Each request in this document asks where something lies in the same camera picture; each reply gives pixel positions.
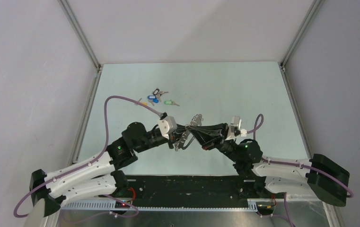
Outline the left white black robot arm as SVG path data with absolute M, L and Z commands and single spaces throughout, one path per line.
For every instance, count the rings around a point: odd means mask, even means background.
M 167 120 L 159 120 L 157 127 L 150 131 L 142 123 L 133 122 L 98 155 L 58 171 L 34 171 L 30 181 L 31 202 L 36 205 L 44 200 L 47 217 L 83 199 L 105 195 L 123 197 L 128 193 L 129 183 L 122 168 L 137 161 L 136 153 L 166 143 L 174 145 L 185 131 L 185 126 Z

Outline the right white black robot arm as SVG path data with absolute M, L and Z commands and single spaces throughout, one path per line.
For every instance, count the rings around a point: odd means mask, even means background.
M 269 194 L 314 196 L 327 204 L 344 207 L 354 196 L 348 187 L 350 173 L 325 155 L 306 159 L 265 156 L 255 139 L 236 143 L 244 130 L 226 123 L 187 126 L 204 150 L 217 149 L 233 162 L 239 175 L 255 178 L 254 191 L 261 198 Z

